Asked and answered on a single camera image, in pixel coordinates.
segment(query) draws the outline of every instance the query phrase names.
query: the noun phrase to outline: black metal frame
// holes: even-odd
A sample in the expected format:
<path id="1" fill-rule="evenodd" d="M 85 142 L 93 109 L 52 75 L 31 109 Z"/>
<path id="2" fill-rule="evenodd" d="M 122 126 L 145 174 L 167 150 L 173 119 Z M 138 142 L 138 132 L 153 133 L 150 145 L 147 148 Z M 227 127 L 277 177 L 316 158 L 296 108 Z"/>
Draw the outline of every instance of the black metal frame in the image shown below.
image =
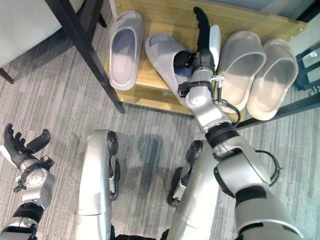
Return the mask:
<path id="1" fill-rule="evenodd" d="M 295 80 L 295 85 L 299 90 L 307 90 L 311 89 L 312 87 L 320 85 L 320 78 L 316 81 L 309 82 L 307 73 L 320 67 L 320 61 L 312 64 L 311 66 L 305 67 L 305 64 L 303 62 L 303 58 L 307 56 L 308 54 L 312 53 L 314 50 L 320 48 L 320 41 L 304 51 L 303 53 L 300 53 L 296 56 L 296 61 L 299 66 L 299 73 Z"/>
<path id="2" fill-rule="evenodd" d="M 3 77 L 6 81 L 8 81 L 10 84 L 14 84 L 14 80 L 10 75 L 1 67 L 0 68 L 0 76 Z"/>
<path id="3" fill-rule="evenodd" d="M 296 20 L 302 22 L 310 22 L 316 15 L 320 13 L 320 0 L 314 1 Z"/>
<path id="4" fill-rule="evenodd" d="M 313 96 L 309 96 L 307 98 L 304 98 L 302 100 L 293 102 L 291 104 L 285 105 L 283 107 L 280 107 L 276 115 L 267 121 L 260 121 L 255 118 L 250 118 L 248 120 L 244 120 L 240 122 L 236 128 L 238 130 L 245 129 L 248 127 L 252 127 L 258 124 L 270 122 L 276 119 L 280 119 L 283 117 L 290 116 L 292 114 L 298 114 L 306 110 L 314 109 L 320 107 L 320 94 L 316 94 Z"/>

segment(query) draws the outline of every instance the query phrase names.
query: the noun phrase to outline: gray slipper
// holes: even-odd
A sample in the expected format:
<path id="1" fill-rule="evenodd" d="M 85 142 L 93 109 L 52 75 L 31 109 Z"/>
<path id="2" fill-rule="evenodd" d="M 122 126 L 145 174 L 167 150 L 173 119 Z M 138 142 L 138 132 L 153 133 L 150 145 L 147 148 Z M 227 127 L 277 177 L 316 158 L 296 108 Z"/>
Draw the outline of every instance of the gray slipper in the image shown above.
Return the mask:
<path id="1" fill-rule="evenodd" d="M 279 38 L 264 45 L 266 62 L 255 76 L 247 109 L 255 119 L 273 118 L 298 75 L 296 57 L 288 43 Z"/>
<path id="2" fill-rule="evenodd" d="M 238 31 L 224 43 L 218 75 L 224 75 L 222 98 L 241 111 L 248 101 L 249 92 L 257 72 L 266 61 L 260 38 L 251 31 Z M 227 113 L 233 111 L 221 106 Z"/>
<path id="3" fill-rule="evenodd" d="M 136 83 L 144 22 L 136 11 L 120 14 L 110 31 L 109 78 L 112 87 L 129 90 Z"/>
<path id="4" fill-rule="evenodd" d="M 150 62 L 169 86 L 179 102 L 186 107 L 185 99 L 178 94 L 178 85 L 191 79 L 190 69 L 174 69 L 177 53 L 188 51 L 171 36 L 163 33 L 153 34 L 145 41 L 145 52 Z"/>

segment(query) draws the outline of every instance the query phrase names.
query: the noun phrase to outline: chair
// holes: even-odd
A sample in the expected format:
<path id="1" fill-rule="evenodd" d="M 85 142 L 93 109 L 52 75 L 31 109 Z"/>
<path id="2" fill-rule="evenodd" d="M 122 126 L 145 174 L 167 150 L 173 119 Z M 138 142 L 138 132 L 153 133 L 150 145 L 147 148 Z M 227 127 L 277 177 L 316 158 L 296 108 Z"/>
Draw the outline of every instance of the chair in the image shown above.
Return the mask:
<path id="1" fill-rule="evenodd" d="M 70 0 L 78 12 L 85 0 Z M 61 28 L 44 0 L 0 0 L 0 76 L 13 84 L 2 68 Z"/>

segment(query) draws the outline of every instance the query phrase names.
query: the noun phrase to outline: wooden shelf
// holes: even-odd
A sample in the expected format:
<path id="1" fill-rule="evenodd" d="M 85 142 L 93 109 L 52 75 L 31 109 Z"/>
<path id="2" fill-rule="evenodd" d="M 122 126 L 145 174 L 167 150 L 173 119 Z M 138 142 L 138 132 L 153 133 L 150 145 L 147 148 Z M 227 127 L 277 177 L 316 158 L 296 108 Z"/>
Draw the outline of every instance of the wooden shelf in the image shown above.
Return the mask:
<path id="1" fill-rule="evenodd" d="M 241 30 L 257 33 L 262 42 L 275 37 L 287 41 L 307 27 L 304 22 L 286 17 L 204 0 L 110 0 L 110 4 L 118 15 L 132 10 L 141 14 L 144 20 L 145 40 L 152 34 L 165 33 L 191 52 L 196 51 L 199 33 L 198 21 L 193 12 L 194 6 L 204 10 L 211 25 L 219 25 L 221 46 L 228 36 Z M 117 94 L 119 99 L 126 103 L 191 114 L 179 103 L 158 75 L 147 58 L 144 44 L 135 87 L 128 91 L 117 90 Z M 235 114 L 231 114 L 230 117 L 236 118 Z"/>

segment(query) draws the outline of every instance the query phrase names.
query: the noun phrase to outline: white wall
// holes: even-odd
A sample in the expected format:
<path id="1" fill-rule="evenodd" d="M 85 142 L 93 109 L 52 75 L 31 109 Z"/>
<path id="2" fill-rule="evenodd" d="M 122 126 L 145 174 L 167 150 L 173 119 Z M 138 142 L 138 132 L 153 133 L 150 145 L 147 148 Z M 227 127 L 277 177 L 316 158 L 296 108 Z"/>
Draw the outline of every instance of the white wall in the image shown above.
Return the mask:
<path id="1" fill-rule="evenodd" d="M 296 19 L 315 0 L 211 0 Z"/>
<path id="2" fill-rule="evenodd" d="M 308 23 L 305 30 L 289 42 L 289 45 L 297 55 L 318 41 L 320 41 L 320 13 Z"/>

